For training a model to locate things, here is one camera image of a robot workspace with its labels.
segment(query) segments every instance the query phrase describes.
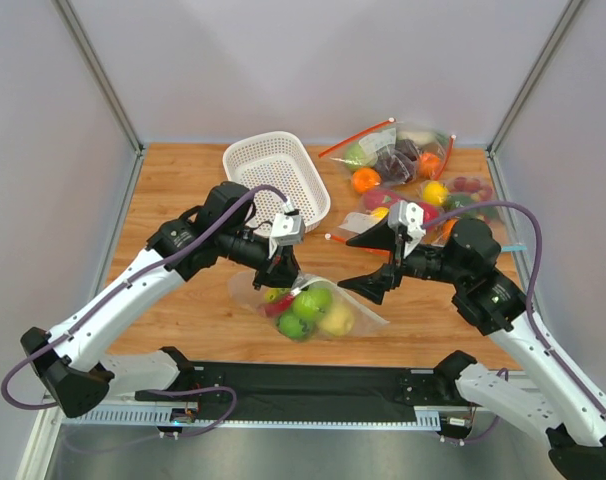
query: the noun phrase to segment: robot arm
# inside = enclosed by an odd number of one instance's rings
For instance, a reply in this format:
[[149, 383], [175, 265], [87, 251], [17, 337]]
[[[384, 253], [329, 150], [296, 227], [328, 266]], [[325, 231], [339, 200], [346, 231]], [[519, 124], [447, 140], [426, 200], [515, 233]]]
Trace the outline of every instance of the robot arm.
[[419, 244], [425, 234], [422, 220], [418, 205], [399, 202], [386, 219], [350, 239], [349, 246], [389, 251], [389, 261], [339, 286], [381, 304], [385, 292], [397, 288], [403, 277], [452, 284], [459, 314], [517, 361], [542, 398], [498, 379], [463, 352], [435, 368], [451, 385], [450, 393], [488, 408], [543, 443], [566, 478], [606, 479], [606, 413], [590, 398], [598, 398], [606, 409], [606, 395], [556, 342], [539, 314], [528, 317], [525, 295], [496, 268], [501, 247], [490, 228], [463, 218], [448, 242], [437, 247]]
[[[181, 373], [187, 374], [191, 366], [175, 348], [132, 356], [105, 352], [143, 312], [219, 257], [256, 270], [255, 288], [294, 283], [299, 266], [293, 245], [302, 241], [305, 226], [289, 201], [283, 213], [276, 214], [267, 239], [245, 226], [254, 208], [250, 200], [192, 248], [247, 193], [232, 182], [215, 187], [203, 206], [164, 223], [125, 271], [80, 311], [47, 332], [32, 328], [22, 336], [28, 355], [55, 344], [32, 366], [68, 417], [87, 413], [108, 394], [181, 389]], [[87, 315], [89, 319], [74, 328]]]

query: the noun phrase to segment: plastic bag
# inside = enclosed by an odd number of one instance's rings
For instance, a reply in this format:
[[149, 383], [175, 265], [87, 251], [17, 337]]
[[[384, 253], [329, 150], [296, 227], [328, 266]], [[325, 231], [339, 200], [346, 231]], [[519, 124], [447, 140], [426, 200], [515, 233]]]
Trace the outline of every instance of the plastic bag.
[[390, 118], [328, 148], [319, 157], [340, 162], [355, 191], [363, 194], [377, 186], [402, 185], [419, 177], [438, 178], [454, 139]]
[[315, 337], [370, 335], [389, 322], [361, 305], [335, 283], [300, 274], [289, 288], [252, 288], [252, 272], [232, 277], [232, 299], [269, 319], [287, 338], [303, 342]]
[[[456, 208], [494, 199], [494, 190], [485, 180], [477, 177], [456, 177], [445, 183], [429, 180], [419, 185], [415, 196], [402, 195], [397, 191], [375, 188], [361, 196], [355, 211], [346, 215], [343, 222], [325, 234], [328, 240], [340, 243], [364, 232], [385, 218], [390, 207], [399, 200], [415, 202], [423, 208], [423, 220], [429, 222], [444, 212]], [[479, 218], [485, 221], [492, 229], [492, 236], [503, 247], [503, 251], [524, 250], [525, 246], [513, 243], [510, 240], [507, 226], [501, 217], [500, 209], [484, 207], [471, 210], [460, 218]], [[450, 219], [444, 223], [428, 229], [421, 240], [424, 244], [443, 245], [447, 242], [449, 234], [457, 219]], [[381, 256], [388, 256], [389, 252], [364, 248], [363, 250]]]
[[[434, 180], [424, 182], [420, 187], [420, 197], [424, 202], [442, 208], [445, 212], [495, 199], [492, 185], [485, 179], [474, 176], [459, 176], [445, 182]], [[457, 218], [445, 221], [440, 226], [440, 236], [434, 243], [445, 244], [459, 218], [483, 220], [490, 226], [492, 237], [503, 246], [504, 251], [516, 251], [525, 248], [522, 244], [514, 244], [510, 241], [507, 227], [501, 218], [500, 209], [496, 207], [470, 210]]]
[[[347, 242], [350, 238], [364, 232], [383, 220], [390, 211], [390, 207], [400, 200], [415, 202], [421, 206], [421, 208], [423, 208], [423, 220], [425, 222], [434, 220], [443, 213], [442, 209], [424, 202], [419, 198], [401, 195], [400, 193], [387, 188], [375, 188], [374, 190], [366, 192], [361, 197], [356, 211], [348, 213], [345, 216], [343, 223], [326, 233], [325, 238], [340, 243]], [[435, 226], [426, 232], [426, 235], [421, 242], [433, 243], [436, 242], [440, 236], [439, 227]], [[389, 254], [387, 251], [372, 248], [364, 248], [364, 250], [382, 256], [388, 256]]]

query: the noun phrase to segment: plastic basket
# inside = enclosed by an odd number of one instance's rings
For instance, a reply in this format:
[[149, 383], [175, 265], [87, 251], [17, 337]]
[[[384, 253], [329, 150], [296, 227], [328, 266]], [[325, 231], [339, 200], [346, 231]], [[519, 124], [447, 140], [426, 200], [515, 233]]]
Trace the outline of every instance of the plastic basket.
[[[229, 180], [248, 188], [269, 184], [285, 193], [301, 212], [306, 232], [330, 211], [330, 195], [305, 147], [291, 133], [270, 132], [236, 142], [223, 154], [223, 167]], [[272, 220], [281, 211], [281, 202], [271, 192], [258, 193], [254, 202], [258, 213], [250, 226]], [[257, 230], [261, 235], [269, 232], [269, 225]]]

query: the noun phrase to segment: plastic wrap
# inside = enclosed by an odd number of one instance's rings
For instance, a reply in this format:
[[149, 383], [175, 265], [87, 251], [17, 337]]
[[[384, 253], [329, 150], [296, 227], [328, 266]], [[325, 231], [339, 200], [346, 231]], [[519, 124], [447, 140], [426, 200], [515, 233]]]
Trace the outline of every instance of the plastic wrap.
[[252, 288], [252, 272], [241, 272], [229, 282], [232, 299], [266, 317], [285, 337], [303, 342], [311, 338], [358, 337], [388, 324], [335, 283], [301, 274], [291, 289]]

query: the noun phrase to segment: wooden table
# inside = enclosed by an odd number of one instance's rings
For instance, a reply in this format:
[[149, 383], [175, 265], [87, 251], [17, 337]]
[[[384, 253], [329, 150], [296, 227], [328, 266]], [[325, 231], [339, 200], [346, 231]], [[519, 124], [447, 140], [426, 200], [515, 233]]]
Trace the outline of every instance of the wooden table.
[[[164, 221], [201, 204], [209, 190], [225, 180], [221, 163], [225, 148], [202, 144], [150, 147], [112, 263], [110, 281]], [[372, 272], [381, 265], [381, 257], [324, 238], [354, 209], [357, 195], [333, 162], [319, 161], [321, 150], [322, 147], [308, 148], [330, 193], [332, 208], [321, 225], [296, 247], [297, 259], [305, 272], [333, 281]], [[446, 174], [489, 179], [483, 150], [455, 150]], [[516, 279], [510, 254], [501, 256], [499, 267]], [[242, 270], [232, 262], [219, 260], [215, 267], [199, 272], [144, 314], [110, 352], [146, 353], [172, 345], [193, 360], [432, 367], [459, 349], [490, 368], [516, 367], [502, 350], [459, 317], [450, 303], [451, 286], [406, 279], [400, 288], [386, 295], [382, 306], [362, 300], [391, 322], [374, 336], [299, 344], [279, 335], [265, 318], [232, 304], [227, 282]]]

